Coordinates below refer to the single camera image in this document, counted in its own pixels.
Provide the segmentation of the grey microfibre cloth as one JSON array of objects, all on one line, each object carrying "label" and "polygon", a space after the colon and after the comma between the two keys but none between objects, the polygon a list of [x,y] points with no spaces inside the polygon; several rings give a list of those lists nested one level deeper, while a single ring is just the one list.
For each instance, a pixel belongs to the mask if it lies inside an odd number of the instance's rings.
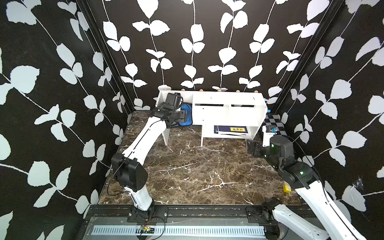
[{"label": "grey microfibre cloth", "polygon": [[184,113],[182,121],[179,123],[181,127],[191,126],[193,124],[192,119],[192,105],[184,103],[181,106],[181,112]]}]

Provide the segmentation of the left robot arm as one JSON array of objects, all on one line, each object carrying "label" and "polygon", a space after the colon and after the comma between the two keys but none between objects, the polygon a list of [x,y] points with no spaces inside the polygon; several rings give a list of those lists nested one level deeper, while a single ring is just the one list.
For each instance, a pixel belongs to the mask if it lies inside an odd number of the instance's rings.
[{"label": "left robot arm", "polygon": [[184,123],[187,113],[182,110],[184,99],[180,93],[168,93],[166,100],[155,107],[147,123],[133,143],[122,153],[111,158],[113,179],[124,193],[128,193],[138,212],[152,214],[154,201],[146,183],[148,172],[144,168],[145,159],[157,138],[174,123]]}]

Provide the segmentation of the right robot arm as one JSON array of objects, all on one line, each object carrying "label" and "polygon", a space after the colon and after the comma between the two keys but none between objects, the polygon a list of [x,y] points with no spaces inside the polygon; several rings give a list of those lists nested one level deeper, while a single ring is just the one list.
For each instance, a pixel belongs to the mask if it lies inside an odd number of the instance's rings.
[{"label": "right robot arm", "polygon": [[365,237],[349,222],[326,192],[317,170],[295,156],[294,144],[285,136],[273,136],[264,146],[247,141],[248,153],[263,158],[278,175],[307,203],[322,224],[322,228],[294,213],[280,200],[272,198],[262,204],[262,218],[277,223],[279,240],[289,230],[304,240],[363,240]]}]

